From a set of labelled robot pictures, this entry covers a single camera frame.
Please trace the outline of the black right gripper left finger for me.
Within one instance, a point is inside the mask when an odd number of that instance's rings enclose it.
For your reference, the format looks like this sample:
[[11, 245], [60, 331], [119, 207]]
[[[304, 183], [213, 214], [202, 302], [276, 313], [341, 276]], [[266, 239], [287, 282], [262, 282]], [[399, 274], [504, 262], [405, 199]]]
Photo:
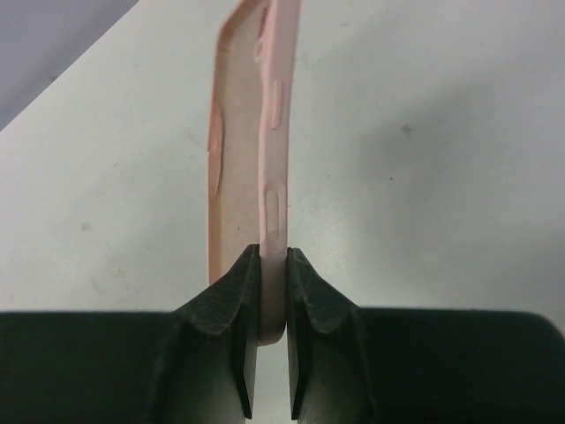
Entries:
[[171, 312], [4, 312], [4, 423], [243, 423], [252, 416], [260, 255]]

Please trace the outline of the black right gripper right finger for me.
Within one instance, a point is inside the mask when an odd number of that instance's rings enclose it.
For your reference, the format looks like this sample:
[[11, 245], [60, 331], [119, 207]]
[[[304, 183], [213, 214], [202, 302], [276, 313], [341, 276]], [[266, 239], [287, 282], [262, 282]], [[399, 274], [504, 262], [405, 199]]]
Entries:
[[360, 307], [286, 260], [291, 417], [300, 423], [561, 423], [564, 338], [545, 317]]

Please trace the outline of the pink phone case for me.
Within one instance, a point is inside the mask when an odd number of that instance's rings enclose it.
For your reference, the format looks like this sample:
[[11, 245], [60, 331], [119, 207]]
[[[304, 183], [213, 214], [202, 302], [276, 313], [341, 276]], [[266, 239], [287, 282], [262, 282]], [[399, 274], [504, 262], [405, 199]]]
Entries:
[[301, 3], [241, 1], [215, 46], [207, 132], [207, 277], [260, 254], [259, 343], [284, 332], [290, 106]]

